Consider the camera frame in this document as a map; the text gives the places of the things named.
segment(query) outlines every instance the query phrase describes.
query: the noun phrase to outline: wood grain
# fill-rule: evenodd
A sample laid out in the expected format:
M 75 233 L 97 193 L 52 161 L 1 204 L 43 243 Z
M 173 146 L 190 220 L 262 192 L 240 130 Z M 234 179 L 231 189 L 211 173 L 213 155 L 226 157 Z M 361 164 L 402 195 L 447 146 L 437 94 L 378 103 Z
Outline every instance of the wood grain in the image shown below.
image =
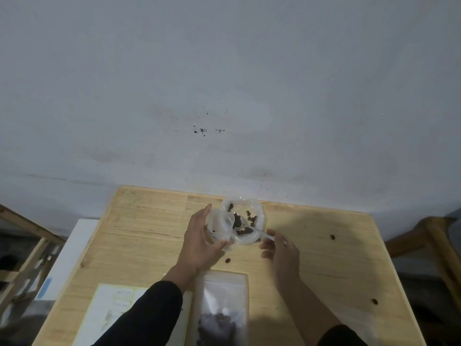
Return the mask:
M 176 263 L 190 216 L 221 197 L 121 187 L 34 345 L 71 345 L 99 283 L 148 287 Z M 302 279 L 380 345 L 424 345 L 389 255 L 367 214 L 262 202 L 269 228 L 301 251 Z M 302 345 L 257 244 L 234 245 L 214 269 L 249 279 L 251 345 Z

